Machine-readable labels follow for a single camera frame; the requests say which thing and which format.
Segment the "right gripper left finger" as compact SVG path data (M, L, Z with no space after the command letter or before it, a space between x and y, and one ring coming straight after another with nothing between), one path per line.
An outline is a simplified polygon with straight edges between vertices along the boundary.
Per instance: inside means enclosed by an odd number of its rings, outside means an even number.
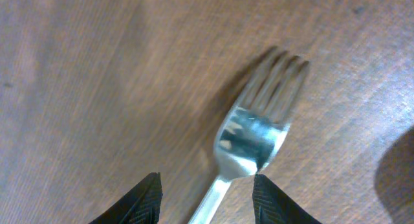
M161 202L161 176L151 172L91 224L157 224Z

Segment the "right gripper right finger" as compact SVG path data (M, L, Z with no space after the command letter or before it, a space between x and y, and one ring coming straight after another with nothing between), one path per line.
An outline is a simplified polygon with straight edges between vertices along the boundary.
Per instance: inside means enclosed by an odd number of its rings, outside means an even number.
M263 174L254 177L252 200L256 224L321 224Z

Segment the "steel fork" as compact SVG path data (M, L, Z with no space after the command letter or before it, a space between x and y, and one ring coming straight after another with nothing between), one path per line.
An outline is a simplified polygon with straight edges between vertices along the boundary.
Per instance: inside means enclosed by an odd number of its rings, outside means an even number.
M273 47L254 68L213 142L219 172L190 223L210 223L233 180L264 170L282 147L310 62Z

